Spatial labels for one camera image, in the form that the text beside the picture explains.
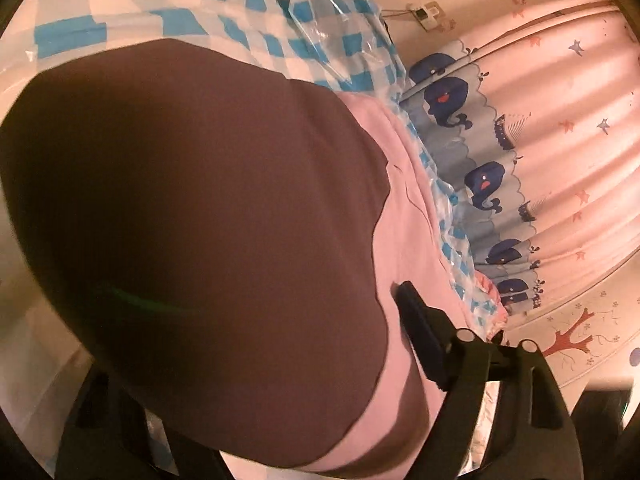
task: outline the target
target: pink fabric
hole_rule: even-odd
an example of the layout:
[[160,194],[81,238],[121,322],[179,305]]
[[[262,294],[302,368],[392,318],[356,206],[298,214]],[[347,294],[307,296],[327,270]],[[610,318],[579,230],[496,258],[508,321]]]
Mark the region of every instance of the pink fabric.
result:
[[[306,466],[310,472],[323,472],[345,466],[363,456],[393,427],[400,395],[415,355],[402,344],[398,308],[392,297],[395,285],[410,280],[423,300],[446,312],[456,327],[466,327],[460,297],[450,287],[447,263],[437,244],[438,218],[424,170],[413,150],[409,133],[376,99],[359,94],[339,94],[360,126],[371,135],[388,159],[390,193],[373,236],[373,257],[378,298],[388,323],[388,355],[385,368],[360,420],[331,452]],[[444,393],[427,380],[420,370],[431,424]],[[376,480],[404,478],[430,428],[424,428],[420,446],[396,468],[372,477]]]
[[488,277],[482,272],[476,270],[476,285],[497,305],[498,311],[494,317],[494,323],[492,327],[487,331],[486,338],[490,340],[500,330],[502,330],[509,318],[507,309],[502,304],[502,298],[500,297],[500,291]]
[[476,61],[516,145],[549,310],[640,244],[640,48],[620,12],[565,20]]

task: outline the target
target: pink star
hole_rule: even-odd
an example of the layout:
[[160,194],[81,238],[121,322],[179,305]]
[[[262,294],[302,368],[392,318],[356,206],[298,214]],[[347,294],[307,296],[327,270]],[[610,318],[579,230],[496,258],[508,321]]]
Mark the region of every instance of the pink star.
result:
[[569,119],[565,119],[563,123],[558,123],[558,126],[564,127],[564,132],[572,132],[574,130],[575,123],[572,123]]
[[582,190],[580,193],[576,193],[575,195],[580,199],[580,205],[589,203],[589,197],[591,195],[589,195],[585,190]]

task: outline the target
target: blue gingham fabric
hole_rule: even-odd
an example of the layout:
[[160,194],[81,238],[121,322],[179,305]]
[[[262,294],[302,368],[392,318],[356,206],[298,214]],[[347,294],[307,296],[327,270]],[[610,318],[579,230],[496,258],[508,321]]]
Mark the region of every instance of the blue gingham fabric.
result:
[[451,286],[479,335],[496,306],[474,285],[457,197],[398,106],[406,89],[400,61],[373,0],[25,0],[0,40],[0,119],[38,72],[95,52],[177,38],[334,91],[375,96],[407,124],[430,178]]

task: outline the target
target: blue star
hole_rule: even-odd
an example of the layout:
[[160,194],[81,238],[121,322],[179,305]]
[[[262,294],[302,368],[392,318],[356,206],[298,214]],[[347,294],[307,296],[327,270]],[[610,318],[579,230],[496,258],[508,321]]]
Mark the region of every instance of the blue star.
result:
[[610,128],[611,126],[607,124],[607,121],[608,119],[603,119],[602,122],[598,124],[598,128],[601,129],[605,134],[609,135],[607,128]]
[[569,47],[569,50],[573,50],[578,56],[582,57],[584,49],[580,46],[580,41],[574,40],[574,44]]

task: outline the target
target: wire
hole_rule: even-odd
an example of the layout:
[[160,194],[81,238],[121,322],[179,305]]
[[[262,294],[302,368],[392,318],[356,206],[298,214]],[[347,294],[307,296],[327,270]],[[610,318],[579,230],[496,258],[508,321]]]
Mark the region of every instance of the wire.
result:
[[383,18],[397,18],[398,16],[407,16],[413,13],[414,12],[412,10],[408,10],[408,9],[404,9],[404,10],[382,9]]

